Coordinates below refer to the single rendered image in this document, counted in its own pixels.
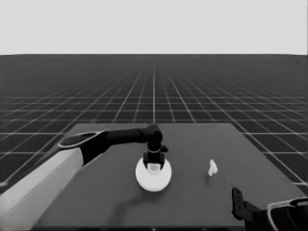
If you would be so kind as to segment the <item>large thick white disc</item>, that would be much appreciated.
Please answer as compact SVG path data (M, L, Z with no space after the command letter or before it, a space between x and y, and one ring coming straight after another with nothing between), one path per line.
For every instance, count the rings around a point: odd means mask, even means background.
M139 159L135 175L139 185L148 192L160 192L165 189L170 183L172 176L171 164L165 160L165 166L160 170L159 164L151 164L150 170L146 169L142 158Z

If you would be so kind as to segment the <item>small white T-shaped piece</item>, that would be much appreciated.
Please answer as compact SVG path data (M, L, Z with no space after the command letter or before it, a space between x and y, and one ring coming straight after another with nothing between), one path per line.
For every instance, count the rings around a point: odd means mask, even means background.
M213 159L210 160L210 168L208 170L208 175L209 176L213 176L214 174L216 174L218 172L218 167L216 165L216 163L214 162Z

